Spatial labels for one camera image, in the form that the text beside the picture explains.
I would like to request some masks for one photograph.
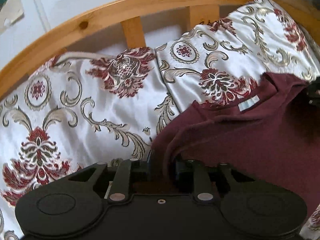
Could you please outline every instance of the wood knot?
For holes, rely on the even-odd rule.
[[[81,30],[84,30],[88,27],[89,23],[87,21],[80,22],[79,27]]]

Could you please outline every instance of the metal bolt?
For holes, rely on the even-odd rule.
[[[202,201],[208,201],[208,200],[212,200],[213,199],[213,195],[210,193],[200,193],[198,196],[198,199],[202,200]]]
[[[165,204],[166,203],[166,201],[165,201],[165,199],[158,199],[158,204]]]
[[[122,193],[113,193],[109,197],[113,201],[122,201],[125,199],[125,194]]]

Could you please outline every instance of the black device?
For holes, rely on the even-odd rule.
[[[306,89],[309,104],[320,107],[320,77],[310,83]]]
[[[175,173],[179,194],[134,193],[132,184],[148,179],[137,159],[96,163],[39,187],[16,205],[23,239],[302,239],[307,208],[295,193],[228,163],[180,161]]]

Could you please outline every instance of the damask pattern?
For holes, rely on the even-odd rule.
[[[15,206],[17,200],[29,191],[48,184],[49,181],[57,180],[65,175],[72,173],[71,160],[60,160],[61,153],[58,152],[57,143],[50,141],[47,129],[51,124],[62,122],[65,113],[70,114],[71,120],[68,121],[70,127],[76,127],[78,117],[66,108],[51,110],[44,118],[42,127],[32,128],[31,121],[27,114],[17,108],[11,108],[4,113],[3,126],[9,126],[8,116],[14,122],[22,124],[28,131],[27,141],[21,143],[21,153],[19,159],[11,159],[13,170],[8,163],[3,165],[2,175],[6,186],[9,188],[1,192],[1,196],[10,205]]]
[[[14,233],[14,231],[8,230],[8,231],[4,231],[4,217],[2,214],[2,211],[0,209],[0,236],[1,234],[3,234],[3,239],[4,240],[18,240],[19,238],[17,237],[17,235]]]
[[[282,23],[284,31],[286,32],[284,36],[291,43],[296,43],[297,51],[302,51],[308,49],[308,44],[304,37],[304,33],[296,24],[296,22],[285,12],[275,8],[274,13],[278,16],[278,21]]]
[[[218,21],[208,24],[211,28],[210,31],[216,32],[222,28],[236,36],[236,29],[232,26],[232,20],[228,17],[221,18]]]
[[[176,41],[172,44],[170,54],[176,61],[185,64],[193,64],[199,59],[197,49],[187,41]]]
[[[150,48],[127,49],[113,59],[91,60],[95,68],[86,73],[101,78],[103,88],[119,98],[134,97],[143,88],[142,81],[151,70],[148,63],[154,58]]]
[[[315,40],[311,37],[308,31],[302,25],[299,25],[299,28],[302,30],[308,45],[311,47],[318,61],[320,61],[320,46],[315,42]]]
[[[204,69],[200,75],[203,80],[199,85],[204,90],[203,94],[211,97],[211,101],[206,100],[205,105],[227,105],[236,99],[245,98],[258,85],[253,78],[244,77],[239,79],[220,72],[217,69]]]
[[[40,111],[51,98],[51,81],[45,74],[39,74],[31,78],[24,93],[24,99],[33,111]]]
[[[254,0],[154,51],[50,59],[0,102],[0,201],[13,210],[28,191],[94,162],[145,159],[153,138],[194,100],[229,104],[248,95],[264,71],[313,80],[319,62],[294,24],[271,0]],[[18,224],[4,230],[4,220],[16,222],[2,211],[0,234],[21,237]],[[319,211],[305,230],[319,232],[318,220]]]

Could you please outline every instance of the maroon t-shirt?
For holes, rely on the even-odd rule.
[[[300,93],[307,86],[291,74],[265,73],[247,98],[230,105],[194,101],[153,141],[152,172],[168,177],[179,154],[206,166],[228,162],[297,193],[311,215],[320,203],[320,109]]]

